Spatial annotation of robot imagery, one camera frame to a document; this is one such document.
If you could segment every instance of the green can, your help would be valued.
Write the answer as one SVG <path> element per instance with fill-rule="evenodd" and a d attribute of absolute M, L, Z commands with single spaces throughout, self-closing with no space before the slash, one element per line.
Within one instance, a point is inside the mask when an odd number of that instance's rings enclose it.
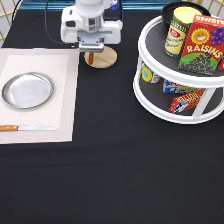
<path fill-rule="evenodd" d="M 170 57 L 181 57 L 195 15 L 201 13 L 191 7 L 179 7 L 174 10 L 164 49 Z"/>

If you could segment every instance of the black tablecloth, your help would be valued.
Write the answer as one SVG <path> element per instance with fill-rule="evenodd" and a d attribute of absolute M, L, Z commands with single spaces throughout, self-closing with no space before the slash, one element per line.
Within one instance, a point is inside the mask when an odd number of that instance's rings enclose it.
<path fill-rule="evenodd" d="M 80 55 L 72 142 L 0 146 L 0 223 L 224 222 L 224 113 L 173 124 L 133 92 L 138 37 L 159 14 L 125 11 L 112 67 L 91 68 Z M 60 16 L 48 13 L 58 40 Z M 64 48 L 46 36 L 42 11 L 19 11 L 4 47 Z"/>

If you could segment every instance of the two-tier shelf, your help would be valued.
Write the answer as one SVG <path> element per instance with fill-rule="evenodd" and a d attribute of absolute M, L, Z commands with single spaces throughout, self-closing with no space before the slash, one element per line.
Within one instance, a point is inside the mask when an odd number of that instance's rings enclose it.
<path fill-rule="evenodd" d="M 164 45 L 168 31 L 162 17 L 151 20 L 142 30 L 138 42 L 139 58 L 134 78 L 134 93 L 141 105 L 152 114 L 174 123 L 197 124 L 209 121 L 224 110 L 224 71 L 218 69 L 212 76 L 191 73 L 178 69 L 180 59 L 167 56 Z M 172 114 L 169 108 L 173 98 L 180 94 L 163 93 L 163 80 L 146 83 L 141 78 L 142 63 L 156 74 L 169 81 L 196 88 L 205 92 L 196 108 Z"/>

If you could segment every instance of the metal plate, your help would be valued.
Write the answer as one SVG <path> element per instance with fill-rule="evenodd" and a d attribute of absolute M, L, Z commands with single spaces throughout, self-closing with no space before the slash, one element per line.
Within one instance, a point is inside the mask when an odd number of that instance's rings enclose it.
<path fill-rule="evenodd" d="M 53 90 L 54 84 L 48 76 L 29 72 L 10 79 L 3 87 L 2 97 L 10 106 L 32 108 L 48 100 Z"/>

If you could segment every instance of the red box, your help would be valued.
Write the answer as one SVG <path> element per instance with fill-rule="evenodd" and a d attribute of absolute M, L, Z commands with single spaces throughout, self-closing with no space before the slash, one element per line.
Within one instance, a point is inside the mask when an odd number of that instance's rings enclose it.
<path fill-rule="evenodd" d="M 200 89 L 194 93 L 188 93 L 186 95 L 173 99 L 173 103 L 170 107 L 170 112 L 176 114 L 184 110 L 196 107 L 204 93 L 204 89 Z"/>
<path fill-rule="evenodd" d="M 212 75 L 224 52 L 224 20 L 196 15 L 184 46 L 179 69 Z"/>

